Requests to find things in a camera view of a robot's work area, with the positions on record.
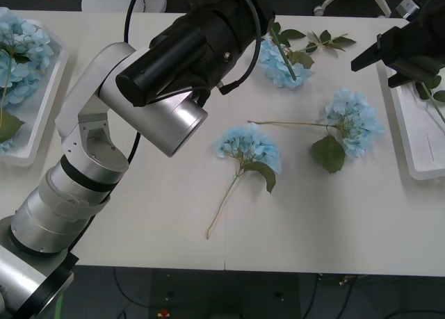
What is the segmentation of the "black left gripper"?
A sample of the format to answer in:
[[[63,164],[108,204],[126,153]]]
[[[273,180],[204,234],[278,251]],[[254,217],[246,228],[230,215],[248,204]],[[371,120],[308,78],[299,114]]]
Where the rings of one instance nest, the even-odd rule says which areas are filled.
[[[275,22],[275,12],[270,6],[268,0],[251,0],[259,18],[261,36],[267,34]],[[250,9],[245,11],[243,18],[243,41],[253,41],[255,38],[254,20]]]

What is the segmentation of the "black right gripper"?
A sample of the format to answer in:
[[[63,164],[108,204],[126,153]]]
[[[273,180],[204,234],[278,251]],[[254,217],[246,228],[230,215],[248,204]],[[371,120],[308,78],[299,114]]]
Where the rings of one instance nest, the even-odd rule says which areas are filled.
[[[369,65],[382,61],[387,67],[397,60],[428,58],[444,66],[444,16],[418,16],[406,26],[393,27],[380,36],[351,62],[351,70],[358,72]],[[388,86],[397,88],[415,82],[412,77],[399,72],[388,78]]]

